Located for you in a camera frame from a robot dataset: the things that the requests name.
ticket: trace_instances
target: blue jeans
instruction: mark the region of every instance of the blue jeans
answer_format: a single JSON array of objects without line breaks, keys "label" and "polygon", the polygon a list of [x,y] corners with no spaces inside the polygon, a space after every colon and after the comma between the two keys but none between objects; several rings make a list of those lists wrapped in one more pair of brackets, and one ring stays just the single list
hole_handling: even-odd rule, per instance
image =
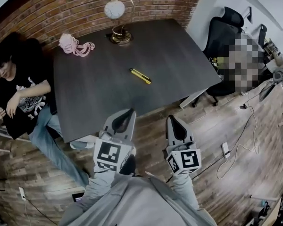
[{"label": "blue jeans", "polygon": [[[41,152],[61,171],[68,174],[74,181],[80,186],[86,187],[89,183],[89,176],[78,168],[70,159],[66,156],[63,150],[57,145],[55,140],[51,137],[46,129],[46,126],[53,128],[62,136],[60,123],[58,116],[50,113],[50,107],[48,105],[40,111],[37,123],[33,129],[33,132],[29,134],[29,138],[32,144],[39,148]],[[83,149],[86,147],[85,142],[72,142],[74,147]]]}]

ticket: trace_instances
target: pink rope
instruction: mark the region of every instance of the pink rope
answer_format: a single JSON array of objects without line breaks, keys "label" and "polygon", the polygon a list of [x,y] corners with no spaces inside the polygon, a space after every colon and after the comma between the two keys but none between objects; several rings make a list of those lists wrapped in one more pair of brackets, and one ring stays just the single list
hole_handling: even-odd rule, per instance
[{"label": "pink rope", "polygon": [[79,40],[75,39],[69,33],[62,34],[59,42],[59,46],[66,54],[73,53],[74,55],[81,57],[87,56],[89,52],[95,48],[94,43],[79,45]]}]

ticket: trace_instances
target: white lamp shade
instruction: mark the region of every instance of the white lamp shade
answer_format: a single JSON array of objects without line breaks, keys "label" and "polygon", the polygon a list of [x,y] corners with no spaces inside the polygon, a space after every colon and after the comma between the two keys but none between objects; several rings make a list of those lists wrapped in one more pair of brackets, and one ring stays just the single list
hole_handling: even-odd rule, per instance
[{"label": "white lamp shade", "polygon": [[105,5],[104,11],[109,18],[120,18],[125,12],[125,5],[119,0],[112,0]]}]

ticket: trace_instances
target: red brick wall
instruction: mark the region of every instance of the red brick wall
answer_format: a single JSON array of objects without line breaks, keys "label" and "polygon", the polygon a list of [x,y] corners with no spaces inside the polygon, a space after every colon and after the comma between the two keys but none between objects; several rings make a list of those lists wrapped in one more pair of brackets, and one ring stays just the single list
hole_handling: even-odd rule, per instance
[{"label": "red brick wall", "polygon": [[[0,22],[0,41],[10,32],[17,31],[27,38],[37,38],[44,49],[51,49],[58,45],[63,32],[79,37],[122,21],[129,22],[132,11],[131,3],[122,0],[126,13],[121,19],[111,20],[104,14],[104,6],[109,0],[26,1],[24,5],[13,8],[14,11]],[[174,18],[185,27],[198,0],[134,0],[134,3],[132,22]]]}]

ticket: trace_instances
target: electrical outlet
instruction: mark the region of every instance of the electrical outlet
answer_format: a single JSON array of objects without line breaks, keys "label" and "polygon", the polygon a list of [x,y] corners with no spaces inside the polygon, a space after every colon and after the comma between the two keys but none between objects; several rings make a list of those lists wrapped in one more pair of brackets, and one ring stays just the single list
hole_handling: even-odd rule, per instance
[{"label": "electrical outlet", "polygon": [[19,190],[20,190],[22,200],[26,201],[24,189],[22,187],[19,187]]},{"label": "electrical outlet", "polygon": [[222,145],[222,151],[223,151],[223,156],[225,156],[225,158],[229,158],[230,157],[230,151],[228,149],[228,145],[227,142],[224,142]]}]

